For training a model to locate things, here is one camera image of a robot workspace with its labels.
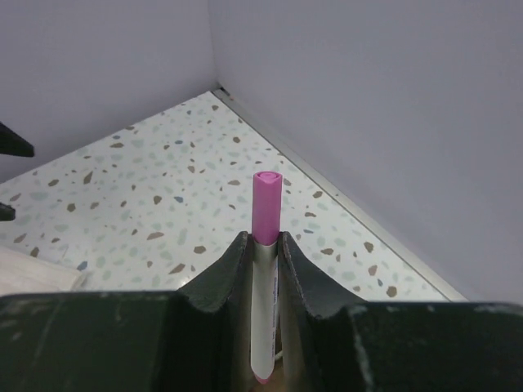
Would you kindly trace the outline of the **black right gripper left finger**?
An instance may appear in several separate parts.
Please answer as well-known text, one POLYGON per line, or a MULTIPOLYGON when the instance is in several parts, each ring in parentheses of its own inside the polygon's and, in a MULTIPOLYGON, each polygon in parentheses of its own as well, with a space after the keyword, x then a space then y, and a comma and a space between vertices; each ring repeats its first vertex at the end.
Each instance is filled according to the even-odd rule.
POLYGON ((1 299, 4 391, 232 391, 252 238, 175 291, 1 299))

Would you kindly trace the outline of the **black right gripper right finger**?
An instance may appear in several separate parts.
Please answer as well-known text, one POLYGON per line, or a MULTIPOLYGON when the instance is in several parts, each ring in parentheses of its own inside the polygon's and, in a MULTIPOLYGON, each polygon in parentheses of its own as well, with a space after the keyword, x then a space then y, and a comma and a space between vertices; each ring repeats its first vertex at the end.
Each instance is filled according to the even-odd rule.
POLYGON ((364 301, 278 241, 290 391, 519 391, 522 308, 502 302, 364 301))

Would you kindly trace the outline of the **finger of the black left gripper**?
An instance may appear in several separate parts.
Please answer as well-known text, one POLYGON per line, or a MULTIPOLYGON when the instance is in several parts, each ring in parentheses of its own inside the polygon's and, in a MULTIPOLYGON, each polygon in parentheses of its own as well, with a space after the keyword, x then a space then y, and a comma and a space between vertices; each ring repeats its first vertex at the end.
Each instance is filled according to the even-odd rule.
POLYGON ((0 154, 32 158, 34 147, 0 122, 0 154))
POLYGON ((4 203, 0 203, 0 221, 13 221, 16 218, 16 210, 15 208, 6 205, 4 203))

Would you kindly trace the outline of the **pink capped white marker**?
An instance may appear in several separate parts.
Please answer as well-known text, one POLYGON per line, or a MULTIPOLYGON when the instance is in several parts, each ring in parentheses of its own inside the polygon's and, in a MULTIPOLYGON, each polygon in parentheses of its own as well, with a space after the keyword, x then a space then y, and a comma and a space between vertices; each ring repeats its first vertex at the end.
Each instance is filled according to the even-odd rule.
POLYGON ((263 385, 269 381, 275 366, 282 184, 283 176, 275 171, 253 175, 250 365, 256 380, 263 385))

